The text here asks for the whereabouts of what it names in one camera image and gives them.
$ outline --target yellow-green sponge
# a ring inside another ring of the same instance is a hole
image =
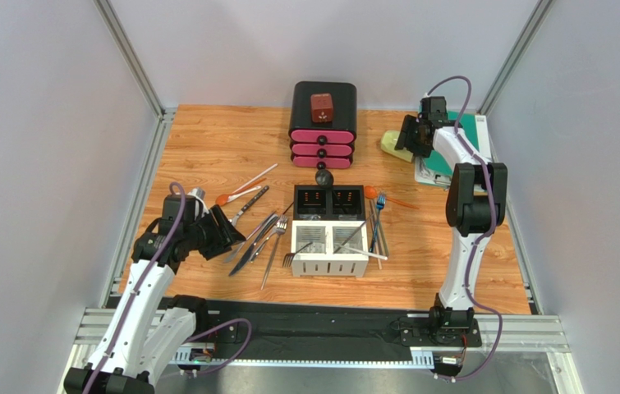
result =
[[[392,156],[396,158],[400,158],[404,160],[405,162],[411,163],[412,157],[414,155],[411,154],[410,151],[406,149],[395,150],[395,145],[397,144],[398,137],[399,137],[399,131],[395,131],[395,130],[385,131],[385,134],[383,134],[383,138],[380,140],[380,148],[385,153],[390,153]]]

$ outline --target brown block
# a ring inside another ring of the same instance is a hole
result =
[[[326,123],[334,119],[334,104],[331,94],[312,94],[310,105],[312,106],[312,121],[314,123]]]

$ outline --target white wall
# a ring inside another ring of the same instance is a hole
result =
[[[536,0],[112,0],[166,106],[289,106],[300,80],[340,80],[363,108],[416,108],[453,74],[482,104]],[[462,105],[458,84],[439,90]]]
[[[544,310],[620,392],[620,2],[556,2],[490,117]]]
[[[0,393],[57,389],[154,124],[93,2],[0,1]]]

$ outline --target gray floor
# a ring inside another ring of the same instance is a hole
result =
[[[472,370],[483,358],[468,353],[464,372]],[[289,367],[227,367],[194,380],[180,376],[175,367],[169,366],[157,385],[157,392],[555,394],[558,391],[545,353],[498,353],[477,378],[456,384],[436,381],[428,370]]]

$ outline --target blue fork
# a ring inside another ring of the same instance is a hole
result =
[[[373,240],[370,242],[370,253],[374,253],[373,249],[375,249],[375,242],[378,240],[378,227],[380,225],[380,211],[385,208],[385,193],[381,191],[378,194],[378,202],[375,206],[378,208],[378,214],[375,215],[375,226],[373,226]]]

